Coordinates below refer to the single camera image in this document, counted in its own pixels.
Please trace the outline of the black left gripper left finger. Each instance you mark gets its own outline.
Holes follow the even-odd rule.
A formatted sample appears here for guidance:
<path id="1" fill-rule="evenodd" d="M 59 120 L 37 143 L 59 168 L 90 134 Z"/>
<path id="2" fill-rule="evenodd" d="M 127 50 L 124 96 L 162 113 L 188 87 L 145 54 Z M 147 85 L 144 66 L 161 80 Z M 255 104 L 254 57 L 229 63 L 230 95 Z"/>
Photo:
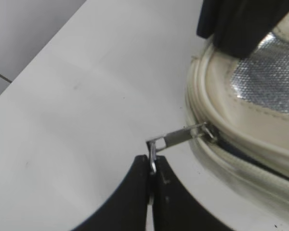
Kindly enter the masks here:
<path id="1" fill-rule="evenodd" d="M 138 155 L 111 196 L 75 231 L 145 231 L 149 163 Z"/>

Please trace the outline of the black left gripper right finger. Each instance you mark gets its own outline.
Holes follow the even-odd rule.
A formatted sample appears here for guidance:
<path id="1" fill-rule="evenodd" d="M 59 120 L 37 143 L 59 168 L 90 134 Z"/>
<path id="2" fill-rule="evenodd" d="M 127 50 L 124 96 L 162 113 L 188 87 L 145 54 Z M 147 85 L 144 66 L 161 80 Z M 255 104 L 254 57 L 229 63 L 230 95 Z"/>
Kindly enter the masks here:
<path id="1" fill-rule="evenodd" d="M 231 231 L 183 186 L 166 157 L 158 156 L 153 221 L 156 231 Z"/>

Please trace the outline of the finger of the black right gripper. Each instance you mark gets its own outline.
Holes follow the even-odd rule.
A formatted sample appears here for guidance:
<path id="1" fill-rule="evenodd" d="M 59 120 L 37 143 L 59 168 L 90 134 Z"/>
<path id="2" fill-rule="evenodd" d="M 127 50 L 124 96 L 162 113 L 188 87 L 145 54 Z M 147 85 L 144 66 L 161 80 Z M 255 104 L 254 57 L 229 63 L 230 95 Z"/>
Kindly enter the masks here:
<path id="1" fill-rule="evenodd" d="M 287 0 L 204 0 L 197 35 L 213 37 L 214 47 L 246 58 L 288 12 Z"/>

